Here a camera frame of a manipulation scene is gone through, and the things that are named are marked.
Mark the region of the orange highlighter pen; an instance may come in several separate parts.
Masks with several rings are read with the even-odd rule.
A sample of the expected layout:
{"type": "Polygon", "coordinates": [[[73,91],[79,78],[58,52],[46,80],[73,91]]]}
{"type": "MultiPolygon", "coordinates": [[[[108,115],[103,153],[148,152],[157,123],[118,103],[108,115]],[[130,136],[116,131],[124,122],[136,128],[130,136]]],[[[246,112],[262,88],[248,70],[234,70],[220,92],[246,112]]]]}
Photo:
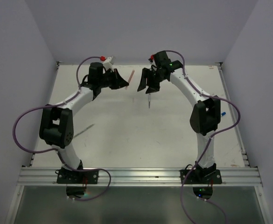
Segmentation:
{"type": "Polygon", "coordinates": [[[133,76],[134,76],[134,73],[135,73],[135,70],[133,69],[133,70],[132,70],[132,72],[131,72],[131,75],[130,75],[130,77],[129,77],[128,81],[127,81],[127,82],[128,82],[128,84],[130,84],[130,82],[131,82],[131,80],[132,80],[132,78],[133,78],[133,76]]]}

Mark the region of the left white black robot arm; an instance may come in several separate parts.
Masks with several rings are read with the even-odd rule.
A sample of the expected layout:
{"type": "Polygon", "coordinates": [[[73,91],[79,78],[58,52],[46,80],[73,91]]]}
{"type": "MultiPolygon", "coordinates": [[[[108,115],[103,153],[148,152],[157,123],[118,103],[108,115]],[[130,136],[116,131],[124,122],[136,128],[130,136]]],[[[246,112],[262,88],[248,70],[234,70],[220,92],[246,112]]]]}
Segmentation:
{"type": "Polygon", "coordinates": [[[117,90],[129,83],[113,67],[113,57],[102,62],[93,62],[89,73],[78,84],[77,92],[70,95],[59,105],[48,105],[42,111],[39,136],[56,151],[62,167],[69,170],[68,179],[73,183],[83,180],[82,161],[78,158],[72,144],[74,137],[74,116],[88,103],[96,99],[103,88],[117,90]]]}

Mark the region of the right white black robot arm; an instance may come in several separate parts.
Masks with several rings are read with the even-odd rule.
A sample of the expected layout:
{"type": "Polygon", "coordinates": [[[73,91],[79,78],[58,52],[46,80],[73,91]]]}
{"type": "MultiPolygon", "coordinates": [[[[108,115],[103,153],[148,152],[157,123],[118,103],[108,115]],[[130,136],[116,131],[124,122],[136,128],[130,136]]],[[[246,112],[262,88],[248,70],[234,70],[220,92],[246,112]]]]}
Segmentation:
{"type": "Polygon", "coordinates": [[[143,68],[137,91],[146,89],[146,94],[160,90],[160,83],[169,81],[177,87],[192,106],[189,119],[190,126],[197,136],[197,169],[195,178],[200,183],[206,183],[211,178],[211,168],[215,165],[214,140],[215,133],[221,121],[221,103],[212,98],[186,73],[185,60],[171,61],[168,50],[157,52],[148,59],[151,67],[143,68]]]}

